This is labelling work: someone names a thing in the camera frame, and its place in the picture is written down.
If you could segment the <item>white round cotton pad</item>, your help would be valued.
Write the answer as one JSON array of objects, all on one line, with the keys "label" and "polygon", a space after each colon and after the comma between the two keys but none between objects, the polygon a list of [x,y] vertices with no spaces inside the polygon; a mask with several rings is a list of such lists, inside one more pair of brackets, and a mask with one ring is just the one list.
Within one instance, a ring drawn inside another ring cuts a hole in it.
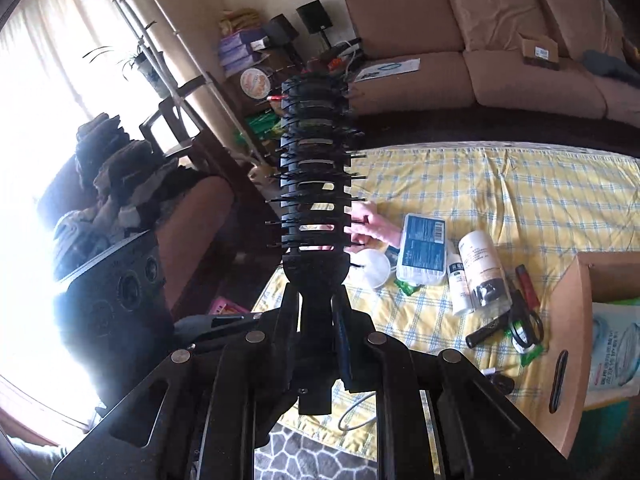
[{"label": "white round cotton pad", "polygon": [[390,260],[376,249],[366,248],[356,252],[352,254],[350,262],[355,267],[355,273],[373,289],[383,287],[392,274]]}]

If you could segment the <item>blue white tissue pack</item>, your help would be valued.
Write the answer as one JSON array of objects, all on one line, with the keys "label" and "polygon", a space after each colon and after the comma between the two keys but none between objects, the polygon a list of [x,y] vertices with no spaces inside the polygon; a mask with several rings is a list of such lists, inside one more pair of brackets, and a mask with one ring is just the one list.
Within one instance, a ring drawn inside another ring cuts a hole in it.
[{"label": "blue white tissue pack", "polygon": [[398,280],[412,286],[437,286],[446,276],[446,221],[407,214],[396,266]]}]

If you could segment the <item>green plastic wipes pack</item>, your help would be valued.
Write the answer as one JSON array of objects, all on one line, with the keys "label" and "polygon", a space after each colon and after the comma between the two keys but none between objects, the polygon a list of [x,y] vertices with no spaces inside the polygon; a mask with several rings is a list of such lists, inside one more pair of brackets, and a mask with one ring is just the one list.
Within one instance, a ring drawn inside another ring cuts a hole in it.
[{"label": "green plastic wipes pack", "polygon": [[585,409],[576,443],[590,460],[608,451],[620,434],[629,411],[630,399],[602,408]]}]

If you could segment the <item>purple boxes stack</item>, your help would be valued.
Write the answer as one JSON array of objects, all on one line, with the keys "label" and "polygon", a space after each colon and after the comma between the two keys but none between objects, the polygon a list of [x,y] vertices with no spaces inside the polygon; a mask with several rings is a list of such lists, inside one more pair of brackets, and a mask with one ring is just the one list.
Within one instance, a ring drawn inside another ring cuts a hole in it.
[{"label": "purple boxes stack", "polygon": [[255,41],[261,42],[267,37],[261,27],[241,29],[224,37],[218,44],[218,61],[224,76],[230,77],[262,62],[265,55],[262,50],[252,47]]}]

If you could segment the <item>pink cloth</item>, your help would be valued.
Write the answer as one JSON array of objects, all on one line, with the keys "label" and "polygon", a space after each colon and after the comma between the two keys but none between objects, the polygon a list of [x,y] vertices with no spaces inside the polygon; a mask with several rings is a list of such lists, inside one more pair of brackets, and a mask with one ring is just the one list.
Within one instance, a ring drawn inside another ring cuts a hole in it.
[{"label": "pink cloth", "polygon": [[375,203],[367,200],[352,202],[349,214],[352,217],[352,223],[344,227],[344,231],[350,237],[350,245],[345,248],[346,252],[352,254],[360,252],[371,240],[377,240],[396,249],[400,248],[402,229],[383,217]]}]

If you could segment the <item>white cosmetic bottle black cap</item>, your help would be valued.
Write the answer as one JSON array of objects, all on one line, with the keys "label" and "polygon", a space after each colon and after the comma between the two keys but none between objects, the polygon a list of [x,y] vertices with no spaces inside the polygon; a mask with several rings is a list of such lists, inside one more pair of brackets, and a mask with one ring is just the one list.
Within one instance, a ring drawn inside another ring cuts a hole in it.
[{"label": "white cosmetic bottle black cap", "polygon": [[496,318],[511,307],[511,296],[496,246],[482,230],[469,232],[459,242],[472,296],[480,312]]}]

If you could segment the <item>black hair brush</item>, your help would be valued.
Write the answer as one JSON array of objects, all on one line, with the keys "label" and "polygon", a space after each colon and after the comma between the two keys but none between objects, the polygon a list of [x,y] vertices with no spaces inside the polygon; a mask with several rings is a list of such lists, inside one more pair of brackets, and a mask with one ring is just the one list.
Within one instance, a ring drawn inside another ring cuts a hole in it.
[{"label": "black hair brush", "polygon": [[334,382],[363,392],[375,372],[364,351],[373,328],[350,305],[344,281],[352,239],[348,170],[352,128],[345,86],[322,73],[302,73],[281,86],[284,133],[279,178],[282,266],[288,284],[279,307],[266,312],[270,344],[260,408],[281,416],[295,403],[306,415],[332,410]]}]

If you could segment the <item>grey patterned fleece blanket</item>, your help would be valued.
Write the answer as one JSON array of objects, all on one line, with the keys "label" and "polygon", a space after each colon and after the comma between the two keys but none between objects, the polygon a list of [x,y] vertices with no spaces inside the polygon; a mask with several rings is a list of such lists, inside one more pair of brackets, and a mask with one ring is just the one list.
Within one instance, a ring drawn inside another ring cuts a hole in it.
[{"label": "grey patterned fleece blanket", "polygon": [[318,443],[299,432],[275,424],[270,440],[254,452],[254,478],[374,480],[378,467],[372,460]]}]

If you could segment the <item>small white tube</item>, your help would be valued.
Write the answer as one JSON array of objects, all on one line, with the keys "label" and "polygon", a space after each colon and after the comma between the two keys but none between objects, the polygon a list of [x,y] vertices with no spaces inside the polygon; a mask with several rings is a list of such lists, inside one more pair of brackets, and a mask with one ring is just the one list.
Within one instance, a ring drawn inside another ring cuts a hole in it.
[{"label": "small white tube", "polygon": [[457,248],[447,242],[448,298],[454,315],[466,315],[475,310],[474,297],[469,288],[464,265]]}]

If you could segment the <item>round white lidded tub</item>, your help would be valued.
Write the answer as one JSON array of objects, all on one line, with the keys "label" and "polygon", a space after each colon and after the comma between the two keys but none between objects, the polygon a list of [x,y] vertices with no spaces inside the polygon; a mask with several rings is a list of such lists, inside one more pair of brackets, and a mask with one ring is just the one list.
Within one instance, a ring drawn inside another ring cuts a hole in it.
[{"label": "round white lidded tub", "polygon": [[271,92],[269,75],[257,67],[244,70],[240,76],[240,87],[250,99],[262,101]]}]

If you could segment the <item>brown sofa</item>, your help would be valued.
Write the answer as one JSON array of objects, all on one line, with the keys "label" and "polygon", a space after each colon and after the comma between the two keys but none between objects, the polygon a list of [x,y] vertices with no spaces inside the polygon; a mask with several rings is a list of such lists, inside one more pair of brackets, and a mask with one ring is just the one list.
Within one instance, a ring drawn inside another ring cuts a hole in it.
[{"label": "brown sofa", "polygon": [[[345,0],[366,62],[360,116],[474,105],[639,122],[634,47],[606,0]],[[519,34],[548,36],[560,69],[525,64]]]}]

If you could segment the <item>pile of dark clothes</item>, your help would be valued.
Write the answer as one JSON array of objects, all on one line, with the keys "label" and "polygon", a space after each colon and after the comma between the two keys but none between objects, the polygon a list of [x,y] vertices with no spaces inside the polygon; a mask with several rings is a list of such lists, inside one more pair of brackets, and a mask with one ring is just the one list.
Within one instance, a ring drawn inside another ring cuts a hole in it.
[{"label": "pile of dark clothes", "polygon": [[205,174],[130,138],[118,116],[101,113],[76,132],[75,154],[38,204],[53,233],[58,281],[107,248],[165,223]]}]

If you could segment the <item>blue white face mask pouch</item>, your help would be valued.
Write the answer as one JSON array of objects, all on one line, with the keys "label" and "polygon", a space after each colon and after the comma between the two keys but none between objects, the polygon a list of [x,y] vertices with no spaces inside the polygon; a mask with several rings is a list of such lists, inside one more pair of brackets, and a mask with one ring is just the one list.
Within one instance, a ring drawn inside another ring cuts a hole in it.
[{"label": "blue white face mask pouch", "polygon": [[586,410],[638,396],[639,351],[639,298],[595,302]]}]

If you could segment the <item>cardboard box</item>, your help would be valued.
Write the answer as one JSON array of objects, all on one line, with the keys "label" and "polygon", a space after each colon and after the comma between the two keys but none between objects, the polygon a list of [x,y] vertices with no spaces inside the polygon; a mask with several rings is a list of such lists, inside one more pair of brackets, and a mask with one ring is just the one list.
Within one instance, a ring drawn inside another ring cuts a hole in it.
[{"label": "cardboard box", "polygon": [[638,252],[580,252],[549,296],[549,350],[536,424],[565,456],[583,412],[626,401],[638,392],[631,382],[591,387],[594,378],[613,371],[604,365],[605,353],[613,351],[613,310],[638,297]]}]

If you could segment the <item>black mascara tube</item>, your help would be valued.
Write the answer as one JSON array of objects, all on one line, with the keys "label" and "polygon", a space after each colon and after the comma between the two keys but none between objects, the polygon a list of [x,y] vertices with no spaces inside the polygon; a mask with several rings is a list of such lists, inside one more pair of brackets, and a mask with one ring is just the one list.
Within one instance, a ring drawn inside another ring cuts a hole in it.
[{"label": "black mascara tube", "polygon": [[483,341],[499,333],[500,330],[505,330],[509,326],[509,315],[503,313],[488,324],[482,326],[473,333],[470,333],[465,337],[465,343],[470,349],[474,349]]}]

